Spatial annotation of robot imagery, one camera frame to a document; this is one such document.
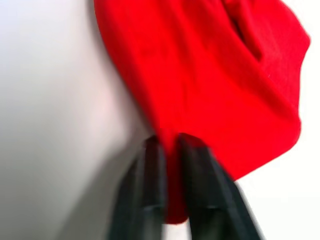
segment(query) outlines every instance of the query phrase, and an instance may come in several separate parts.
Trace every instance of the red cloth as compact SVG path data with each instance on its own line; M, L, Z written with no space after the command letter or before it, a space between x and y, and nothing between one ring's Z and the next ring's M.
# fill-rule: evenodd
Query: red cloth
M201 138L236 180L298 140L310 39L279 0L95 0L107 51L167 156L168 223L187 219L175 141Z

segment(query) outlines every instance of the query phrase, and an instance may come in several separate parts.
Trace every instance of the white background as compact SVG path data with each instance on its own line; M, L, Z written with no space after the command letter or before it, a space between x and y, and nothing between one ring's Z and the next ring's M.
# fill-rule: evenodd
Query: white background
M238 181L267 240L320 240L320 4L295 147ZM0 0L0 239L104 239L116 186L150 132L104 50L92 0ZM186 240L186 224L165 239Z

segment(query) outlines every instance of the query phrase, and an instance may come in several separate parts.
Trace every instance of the black clamp jaw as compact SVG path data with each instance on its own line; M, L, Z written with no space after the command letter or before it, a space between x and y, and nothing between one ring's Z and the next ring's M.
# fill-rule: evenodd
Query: black clamp jaw
M193 240L261 240L241 193L199 138L178 137ZM161 240L167 203L166 159L147 139L118 191L107 240Z

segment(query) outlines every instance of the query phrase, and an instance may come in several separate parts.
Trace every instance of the red fabric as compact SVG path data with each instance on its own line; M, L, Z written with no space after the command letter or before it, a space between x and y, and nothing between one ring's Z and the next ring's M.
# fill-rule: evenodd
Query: red fabric
M95 0L120 75L167 155L168 223L187 219L175 140L201 138L236 180L298 140L310 39L279 0Z

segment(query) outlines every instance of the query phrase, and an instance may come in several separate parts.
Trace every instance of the knit hat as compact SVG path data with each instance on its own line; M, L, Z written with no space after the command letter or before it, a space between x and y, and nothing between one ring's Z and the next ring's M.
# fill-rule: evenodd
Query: knit hat
M202 139L234 180L298 140L310 39L279 0L95 0L119 74L163 144L167 223L187 219L178 133Z

